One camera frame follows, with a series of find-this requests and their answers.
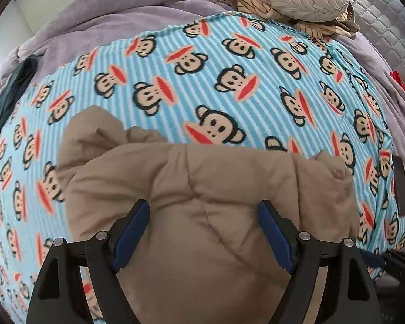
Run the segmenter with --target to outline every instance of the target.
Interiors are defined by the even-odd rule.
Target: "fleece blanket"
[[[403,247],[393,140],[361,66],[334,40],[224,12],[97,46],[20,99],[0,137],[0,298],[10,314],[25,315],[51,241],[72,239],[57,154],[71,117],[92,105],[170,143],[340,156],[353,176],[357,246]]]

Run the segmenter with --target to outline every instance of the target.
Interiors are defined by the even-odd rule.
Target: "red monkey mouth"
[[[183,129],[194,143],[206,145],[214,144],[214,142],[209,139],[206,134],[201,132],[201,127],[198,124],[193,122],[185,122],[183,123]]]

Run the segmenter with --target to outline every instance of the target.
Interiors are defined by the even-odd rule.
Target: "beige puffy jacket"
[[[150,203],[150,223],[118,274],[142,324],[269,322],[289,275],[259,227],[261,200],[317,239],[357,235],[352,176],[340,157],[165,141],[124,130],[92,106],[72,118],[59,152],[74,241],[108,230],[138,198]]]

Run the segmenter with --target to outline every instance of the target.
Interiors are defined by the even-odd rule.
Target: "bed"
[[[383,187],[380,192],[375,189],[375,185],[372,187],[372,174],[377,174],[374,172],[377,171],[380,157],[383,157],[383,163],[387,163],[384,154],[390,157],[392,144],[405,162],[405,92],[396,81],[380,77],[381,74],[390,73],[390,70],[398,70],[405,80],[405,23],[399,22],[397,15],[394,18],[388,12],[377,11],[376,1],[384,0],[354,1],[357,22],[367,39],[360,36],[357,42],[351,43],[340,38],[338,41],[327,39],[325,44],[315,45],[305,35],[288,26],[274,22],[263,23],[250,15],[228,13],[228,6],[212,0],[74,0],[36,36],[15,49],[0,72],[0,91],[19,60],[34,53],[39,56],[39,67],[0,137],[0,303],[7,313],[5,320],[25,322],[31,291],[52,241],[57,237],[71,240],[64,208],[66,197],[57,185],[55,174],[56,154],[61,133],[70,117],[92,104],[109,110],[126,127],[137,125],[157,129],[172,142],[202,142],[195,130],[198,130],[197,123],[202,120],[203,112],[207,113],[208,110],[217,111],[216,115],[228,118],[231,133],[221,140],[227,145],[244,144],[260,149],[290,150],[309,157],[321,148],[336,154],[340,147],[350,148],[347,144],[353,141],[351,145],[357,147],[354,163],[351,157],[346,158],[347,166],[352,172],[355,170],[355,176],[358,176],[358,171],[367,172],[367,176],[360,183],[357,182],[356,192],[360,197],[357,204],[363,226],[357,245],[372,252],[402,248],[405,242],[405,215],[398,214],[393,194],[390,194],[393,172],[388,173],[385,179],[380,179],[380,186]],[[396,4],[393,8],[400,8],[398,13],[405,20],[403,6],[397,0]],[[219,30],[228,30],[231,25],[238,30],[234,35],[231,36],[230,32],[216,34]],[[392,34],[400,33],[400,42],[393,43],[388,31]],[[178,33],[180,42],[175,38],[169,39],[166,35],[169,32]],[[259,39],[263,33],[271,33],[277,44],[270,47],[266,37]],[[219,77],[216,74],[210,84],[205,84],[206,87],[215,88],[210,90],[210,95],[204,96],[214,96],[213,92],[217,96],[230,96],[225,103],[217,99],[211,102],[204,99],[204,103],[201,103],[193,93],[192,99],[177,105],[174,95],[184,96],[178,79],[185,79],[183,82],[188,87],[198,88],[189,81],[190,76],[201,82],[203,77],[212,77],[208,73],[202,76],[202,72],[206,72],[210,66],[208,60],[217,57],[215,50],[218,49],[207,51],[203,43],[209,39],[210,34],[216,34],[217,38],[223,40],[219,50],[224,51],[226,48],[228,51],[227,56],[222,57],[231,65],[228,69],[224,67],[222,72],[226,71],[221,73],[238,72],[242,76],[246,75],[246,85],[251,84],[248,86],[249,91],[242,97],[238,92],[234,93],[233,88],[219,81],[222,79],[219,73]],[[244,34],[251,39],[244,39]],[[252,52],[239,56],[232,53],[228,46],[233,39],[240,39],[247,46],[252,45]],[[305,48],[297,49],[290,44],[293,41],[302,42]],[[357,51],[362,48],[357,47],[358,42],[369,48],[367,58]],[[262,49],[267,50],[267,53],[262,63],[255,68],[252,60]],[[282,59],[277,58],[285,49],[289,55],[293,53],[296,61],[299,59],[299,73],[288,69],[288,64],[282,65]],[[155,50],[161,53],[162,59],[167,60],[165,64],[153,60],[152,53]],[[304,58],[305,52],[321,62],[320,69]],[[201,69],[189,68],[189,65],[180,63],[178,60],[183,55],[199,62]],[[243,56],[244,66],[237,67],[237,57]],[[325,67],[331,62],[330,57],[339,72],[330,73]],[[253,106],[253,113],[257,113],[256,121],[249,115],[250,109],[241,104],[251,96],[259,96],[259,93],[255,93],[257,82],[261,82],[260,93],[263,91],[264,82],[267,84],[269,80],[261,76],[260,79],[256,74],[258,67],[269,64],[289,71],[287,75],[279,75],[275,80],[278,82],[283,79],[282,84],[285,85],[275,87],[280,97],[273,99],[271,105],[279,105],[276,107],[278,110],[287,109],[289,113],[277,125],[272,123],[275,122],[273,117],[266,115],[264,104],[255,102],[249,105]],[[145,67],[141,70],[142,73],[146,72],[145,77],[137,80],[131,70],[141,65]],[[157,70],[156,74],[146,71],[153,67]],[[326,123],[330,119],[324,117],[327,111],[325,107],[314,108],[313,113],[304,111],[305,115],[300,116],[294,106],[288,110],[286,102],[281,99],[294,101],[301,98],[302,108],[305,108],[303,104],[317,101],[311,93],[295,91],[294,82],[304,81],[298,79],[299,76],[307,79],[309,70],[322,72],[319,75],[323,77],[322,84],[314,82],[312,86],[320,89],[316,95],[318,101],[327,106],[333,118],[343,116],[345,108],[350,107],[352,112],[345,115],[345,118],[354,125],[361,123],[371,132],[374,128],[373,134],[357,136],[352,123],[347,129],[343,119],[339,120],[339,126],[328,126]],[[139,90],[148,92],[153,85],[169,88],[169,91],[163,92],[162,102],[150,102],[147,98],[142,100],[136,95],[141,94]],[[338,86],[336,91],[344,99],[343,103],[330,102],[321,95],[333,91],[335,86]],[[81,100],[79,92],[85,88],[90,89],[90,96]],[[261,98],[269,101],[268,88],[265,92]],[[173,107],[178,108],[180,114],[175,115]],[[317,121],[318,128],[323,126],[318,137],[324,136],[326,141],[312,146],[297,131],[302,127],[311,130],[309,128],[314,128]],[[372,203],[363,202],[363,196],[370,198]],[[370,269],[370,272],[373,277],[378,275],[378,269]],[[95,320],[101,320],[102,314],[87,280],[85,285],[92,316]]]

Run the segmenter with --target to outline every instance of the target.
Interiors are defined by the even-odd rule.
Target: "quilted gray blanket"
[[[405,82],[405,8],[399,0],[352,0],[360,31]]]

